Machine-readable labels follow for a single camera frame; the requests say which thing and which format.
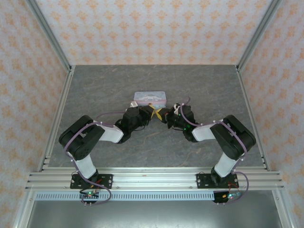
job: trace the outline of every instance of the metal bracket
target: metal bracket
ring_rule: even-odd
[[[238,177],[236,174],[232,174],[227,176],[225,181],[216,185],[214,181],[211,179],[211,173],[198,173],[196,174],[196,184],[198,189],[233,189],[236,188],[234,185],[230,185],[232,183],[239,187],[238,185]]]
[[[112,174],[99,174],[97,180],[100,180],[99,184],[107,187],[108,189],[112,188],[113,175]],[[70,189],[97,189],[95,185],[90,185],[85,182],[78,173],[72,175],[72,180],[70,184]]]

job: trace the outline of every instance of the wallpaper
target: wallpaper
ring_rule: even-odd
[[[0,227],[10,228],[66,71],[24,0],[1,0],[0,37]]]
[[[271,0],[38,0],[72,65],[237,64]]]
[[[304,224],[304,1],[282,3],[241,74],[271,168]]]

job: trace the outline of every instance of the yellow object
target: yellow object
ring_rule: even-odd
[[[151,108],[153,108],[153,110],[154,110],[153,113],[152,113],[152,115],[151,115],[151,119],[152,119],[152,117],[153,117],[153,115],[154,115],[154,113],[155,113],[155,107],[154,107],[151,103],[149,104],[149,106],[150,106]]]
[[[162,121],[162,116],[158,113],[162,108],[155,111],[157,118],[159,118]]]

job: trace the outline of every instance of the gray marble surface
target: gray marble surface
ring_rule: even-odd
[[[165,91],[167,107],[190,96],[196,121],[210,123],[229,114],[253,132],[238,76],[232,65],[76,66],[61,118],[50,166],[70,167],[59,135],[83,115],[124,111],[137,91]],[[102,117],[114,124],[122,114]],[[154,117],[144,130],[123,144],[98,142],[91,152],[99,167],[213,166],[222,155],[215,140],[188,142]],[[242,166],[262,166],[257,145]]]

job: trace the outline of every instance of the wire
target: wire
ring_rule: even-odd
[[[122,114],[122,113],[125,113],[125,112],[101,113],[100,115],[98,115],[98,116],[96,117],[96,119],[99,118],[99,117],[101,117],[101,116],[103,116],[103,115]]]
[[[234,183],[230,183],[230,182],[228,182],[228,184],[231,186],[234,186],[234,187],[236,187],[237,188],[237,190],[239,191],[239,189],[238,189],[238,186],[236,185],[236,184],[234,184]]]
[[[248,177],[246,176],[246,174],[244,174],[243,172],[240,172],[240,171],[233,172],[232,174],[242,174],[242,175],[245,177],[245,179],[246,179],[247,187],[246,187],[246,190],[245,190],[244,194],[242,194],[239,198],[237,198],[237,199],[234,200],[234,201],[227,202],[227,203],[225,203],[225,204],[224,204],[224,203],[221,203],[221,204],[223,204],[223,205],[231,204],[231,203],[237,202],[238,200],[240,200],[241,198],[243,198],[243,197],[246,195],[246,193],[248,192],[248,189],[249,189],[249,180],[248,180]]]
[[[144,125],[142,129],[139,129],[139,130],[134,130],[135,132],[138,132],[138,131],[141,131],[145,128],[146,126]]]
[[[111,199],[111,197],[112,197],[112,193],[111,193],[111,191],[110,191],[106,186],[103,186],[103,185],[94,183],[94,182],[88,180],[87,178],[85,178],[84,175],[82,174],[82,172],[79,170],[79,168],[78,168],[78,166],[77,166],[77,163],[76,163],[74,157],[67,151],[67,149],[68,149],[68,147],[70,146],[70,144],[72,143],[72,141],[73,141],[78,135],[80,135],[81,132],[83,132],[86,128],[88,128],[88,127],[90,127],[90,126],[97,125],[97,124],[101,124],[101,122],[89,123],[89,124],[87,124],[86,126],[84,126],[83,128],[81,128],[81,129],[80,129],[80,130],[79,130],[79,131],[70,139],[70,141],[68,141],[68,143],[66,144],[66,146],[65,146],[65,148],[64,148],[64,152],[66,153],[66,155],[67,155],[70,159],[72,159],[71,161],[72,161],[72,163],[74,164],[74,166],[75,166],[75,168],[76,168],[76,171],[78,172],[78,174],[81,176],[81,178],[82,178],[85,182],[90,183],[90,184],[93,184],[93,185],[95,185],[95,186],[98,186],[98,187],[100,187],[100,188],[102,188],[102,189],[105,189],[105,190],[107,190],[107,191],[109,192],[109,197],[108,197],[106,200],[103,200],[103,201],[101,201],[101,202],[94,203],[93,205],[99,205],[99,204],[103,204],[103,203],[108,202],[108,201]],[[84,197],[85,197],[85,196],[87,196],[87,195],[83,195],[83,197],[82,197],[82,199],[81,199],[81,202],[82,202],[84,205],[86,205],[86,203],[85,203],[85,201],[84,201]]]
[[[182,129],[176,129],[176,128],[173,128],[173,127],[172,127],[172,129],[173,129],[173,130],[176,130],[176,131],[182,131],[182,132],[183,132]]]
[[[117,120],[117,121],[115,122],[115,125],[119,124],[119,122],[121,122],[121,121],[122,121],[122,119]]]
[[[184,113],[182,112],[182,107],[183,107],[183,106],[184,106],[183,104],[180,106],[180,114],[181,114],[181,116],[184,118],[184,120],[185,120],[187,123],[189,123],[190,125],[192,125],[192,126],[195,126],[195,127],[200,127],[200,126],[202,126],[201,124],[195,124],[195,123],[192,123],[192,122],[190,122],[189,120],[187,120],[187,118],[185,117]]]
[[[231,184],[230,184],[230,182],[228,182],[228,185],[229,185],[229,193],[230,193],[230,190],[231,190]]]
[[[192,122],[190,122],[189,120],[187,120],[187,118],[185,117],[185,115],[184,115],[184,113],[183,113],[183,111],[182,111],[182,107],[183,107],[184,105],[188,104],[189,101],[190,101],[190,97],[188,97],[188,101],[187,101],[185,104],[181,104],[181,105],[180,105],[180,114],[181,114],[181,116],[184,118],[184,120],[185,120],[187,123],[189,123],[189,124],[191,124],[191,125],[193,125],[193,126],[196,126],[196,127],[203,126],[203,124],[195,124],[195,123],[192,123]],[[245,157],[246,157],[246,155],[247,155],[247,149],[246,149],[246,146],[243,144],[243,142],[240,140],[240,138],[237,136],[237,134],[236,134],[236,133],[227,125],[227,124],[225,124],[223,121],[214,121],[212,124],[219,124],[219,123],[220,123],[221,125],[223,125],[225,128],[227,128],[228,131],[230,131],[230,133],[235,137],[235,139],[238,141],[238,143],[241,145],[241,147],[243,148],[243,151],[244,151],[244,155],[241,156],[241,157],[239,158],[239,160],[237,161],[237,163],[236,163],[236,164],[234,165],[234,167],[232,168],[232,170],[234,170],[234,169],[239,165],[239,163],[240,163],[242,160],[245,159]]]
[[[92,190],[91,188],[88,188],[88,189],[81,189],[80,191],[79,191],[79,193],[80,194],[84,194],[84,195],[86,195],[86,194],[88,194],[88,192],[84,192],[84,191],[86,191],[86,190]],[[96,195],[96,194],[98,194],[98,192],[95,192],[95,193],[92,193],[92,194],[90,194],[91,196],[94,196],[94,195]]]
[[[189,96],[187,98],[188,98],[188,101],[185,103],[185,105],[187,105],[191,100],[191,98]]]

